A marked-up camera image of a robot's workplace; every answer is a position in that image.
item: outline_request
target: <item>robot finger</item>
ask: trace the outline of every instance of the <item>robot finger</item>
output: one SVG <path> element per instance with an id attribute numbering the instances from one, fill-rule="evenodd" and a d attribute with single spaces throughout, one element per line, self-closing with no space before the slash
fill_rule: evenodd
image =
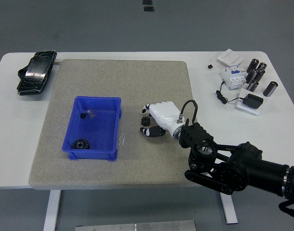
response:
<path id="1" fill-rule="evenodd" d="M 162 129 L 160 126 L 154 126 L 151 128 L 141 128 L 141 131 L 148 137 L 160 137 L 164 136 L 166 133 L 166 131 Z"/>
<path id="2" fill-rule="evenodd" d="M 142 108 L 142 113 L 145 113 L 148 109 L 149 109 L 150 103 L 144 105 L 144 107 Z"/>

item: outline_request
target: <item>table leg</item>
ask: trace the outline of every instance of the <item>table leg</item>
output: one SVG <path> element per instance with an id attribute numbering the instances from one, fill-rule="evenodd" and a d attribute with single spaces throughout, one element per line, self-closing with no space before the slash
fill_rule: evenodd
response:
<path id="1" fill-rule="evenodd" d="M 51 190 L 43 231 L 55 231 L 61 190 Z"/>
<path id="2" fill-rule="evenodd" d="M 233 206 L 231 196 L 220 192 L 220 199 L 222 200 L 226 223 L 237 224 L 238 223 L 237 215 L 235 214 L 235 211 L 234 211 L 234 206 Z"/>

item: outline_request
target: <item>white robotic hand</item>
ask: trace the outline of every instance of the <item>white robotic hand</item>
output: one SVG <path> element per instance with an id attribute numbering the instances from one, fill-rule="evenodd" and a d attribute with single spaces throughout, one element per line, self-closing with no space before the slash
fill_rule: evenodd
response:
<path id="1" fill-rule="evenodd" d="M 145 113 L 146 110 L 149 110 L 150 115 L 155 119 L 158 126 L 141 128 L 145 135 L 148 137 L 164 136 L 166 130 L 168 130 L 172 138 L 179 138 L 178 135 L 181 127 L 185 124 L 185 119 L 173 102 L 146 104 L 142 112 Z"/>

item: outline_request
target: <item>gray felt mat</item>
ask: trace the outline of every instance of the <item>gray felt mat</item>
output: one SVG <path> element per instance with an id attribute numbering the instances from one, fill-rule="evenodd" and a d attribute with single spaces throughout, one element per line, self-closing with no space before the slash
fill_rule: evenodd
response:
<path id="1" fill-rule="evenodd" d="M 118 137 L 125 134 L 125 149 L 118 147 L 115 162 L 73 161 L 62 151 L 74 98 L 79 95 L 122 99 Z M 192 91 L 184 62 L 62 61 L 32 164 L 30 186 L 64 190 L 191 185 L 184 177 L 190 150 L 182 149 L 168 132 L 148 138 L 140 131 L 146 103 L 173 101 L 181 109 L 188 99 L 192 99 Z M 188 117 L 192 116 L 191 106 L 185 111 Z"/>

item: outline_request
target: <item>white table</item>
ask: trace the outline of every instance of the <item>white table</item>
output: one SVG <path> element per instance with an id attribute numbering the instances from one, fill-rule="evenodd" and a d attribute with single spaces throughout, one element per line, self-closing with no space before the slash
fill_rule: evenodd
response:
<path id="1" fill-rule="evenodd" d="M 239 51 L 246 69 L 251 59 L 267 63 L 266 74 L 255 93 L 261 94 L 271 81 L 279 86 L 264 97 L 260 115 L 223 105 L 215 95 L 221 84 L 225 65 L 217 60 L 222 52 L 60 52 L 64 59 L 176 60 L 187 63 L 193 99 L 199 109 L 199 123 L 218 144 L 238 145 L 250 141 L 263 150 L 263 159 L 294 165 L 294 105 L 274 70 L 268 56 L 259 51 Z M 29 173 L 50 100 L 58 65 L 39 96 L 19 96 L 17 71 L 26 66 L 34 53 L 9 53 L 0 62 L 0 189 L 30 188 Z M 223 95 L 234 99 L 239 91 L 222 88 Z"/>

